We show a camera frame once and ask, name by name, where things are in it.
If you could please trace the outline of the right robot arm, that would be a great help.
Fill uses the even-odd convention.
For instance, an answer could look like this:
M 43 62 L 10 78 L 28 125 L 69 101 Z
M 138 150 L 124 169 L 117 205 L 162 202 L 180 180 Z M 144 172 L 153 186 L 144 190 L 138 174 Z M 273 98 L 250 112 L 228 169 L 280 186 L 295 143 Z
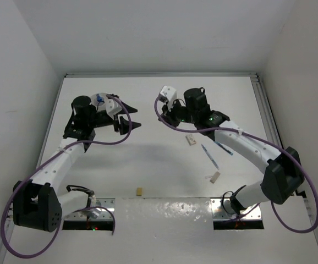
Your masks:
M 193 124 L 201 134 L 242 155 L 263 174 L 262 180 L 241 186 L 223 202 L 222 207 L 228 214 L 240 214 L 262 202 L 281 205 L 304 182 L 304 175 L 295 165 L 299 161 L 295 149 L 288 147 L 280 151 L 244 135 L 229 116 L 210 108 L 203 87 L 186 90 L 181 104 L 176 89 L 164 86 L 159 101 L 164 104 L 161 118 L 169 125 L 176 128 L 181 122 Z

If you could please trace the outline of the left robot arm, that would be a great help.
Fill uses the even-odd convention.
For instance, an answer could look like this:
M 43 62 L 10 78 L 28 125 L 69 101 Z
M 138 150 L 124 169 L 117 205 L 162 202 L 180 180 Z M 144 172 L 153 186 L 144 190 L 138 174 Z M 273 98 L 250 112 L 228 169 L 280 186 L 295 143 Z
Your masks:
M 57 151 L 28 180 L 19 181 L 14 187 L 15 225 L 53 232 L 65 216 L 95 205 L 94 191 L 89 188 L 69 185 L 67 193 L 59 196 L 64 177 L 95 142 L 97 128 L 113 126 L 116 133 L 129 136 L 133 129 L 141 126 L 129 116 L 137 109 L 122 102 L 117 95 L 78 96 L 72 101 L 71 109 Z

